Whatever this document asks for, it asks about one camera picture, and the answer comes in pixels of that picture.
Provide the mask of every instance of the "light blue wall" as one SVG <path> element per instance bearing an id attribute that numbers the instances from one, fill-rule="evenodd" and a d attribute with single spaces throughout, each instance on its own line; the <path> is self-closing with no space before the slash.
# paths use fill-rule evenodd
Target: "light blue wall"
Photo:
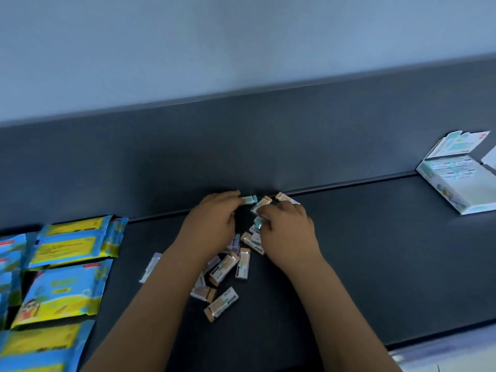
<path id="1" fill-rule="evenodd" d="M 496 51 L 496 0 L 0 0 L 0 121 Z"/>

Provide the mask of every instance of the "right hand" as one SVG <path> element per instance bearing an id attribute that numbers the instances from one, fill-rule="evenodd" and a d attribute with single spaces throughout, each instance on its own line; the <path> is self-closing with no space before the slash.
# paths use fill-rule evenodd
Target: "right hand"
<path id="1" fill-rule="evenodd" d="M 282 201 L 276 206 L 262 206 L 257 213 L 269 219 L 260 230 L 263 249 L 286 275 L 299 266 L 323 260 L 313 221 L 303 206 Z"/>

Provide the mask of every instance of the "red logo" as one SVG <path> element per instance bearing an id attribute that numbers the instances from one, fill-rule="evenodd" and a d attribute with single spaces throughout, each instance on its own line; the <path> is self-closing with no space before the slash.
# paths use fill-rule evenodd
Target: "red logo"
<path id="1" fill-rule="evenodd" d="M 96 267 L 96 266 L 102 266 L 102 264 L 101 264 L 101 263 L 99 263 L 99 262 L 96 262 L 96 263 L 94 263 L 94 264 L 86 264 L 86 265 L 83 265 L 83 268 L 85 268 L 85 269 L 86 269 L 86 268 L 88 268 L 88 267 Z"/>

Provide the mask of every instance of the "dark gray countertop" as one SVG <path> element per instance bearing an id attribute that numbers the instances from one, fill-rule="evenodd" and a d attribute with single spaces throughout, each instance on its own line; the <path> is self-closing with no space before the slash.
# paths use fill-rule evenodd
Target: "dark gray countertop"
<path id="1" fill-rule="evenodd" d="M 496 318 L 496 212 L 458 213 L 413 176 L 295 197 L 313 218 L 320 248 L 384 344 Z M 108 279 L 86 361 L 141 287 L 154 252 L 184 217 L 130 224 Z M 247 207 L 238 231 L 249 228 Z M 288 279 L 256 253 L 239 301 L 213 324 L 190 299 L 169 370 L 272 371 L 318 360 L 305 311 Z"/>

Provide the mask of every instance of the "left hand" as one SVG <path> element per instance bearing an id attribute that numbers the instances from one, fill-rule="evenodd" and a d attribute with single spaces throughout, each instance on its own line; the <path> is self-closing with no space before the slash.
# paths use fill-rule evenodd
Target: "left hand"
<path id="1" fill-rule="evenodd" d="M 234 211 L 245 201 L 238 190 L 205 197 L 184 219 L 173 245 L 207 263 L 235 235 Z"/>

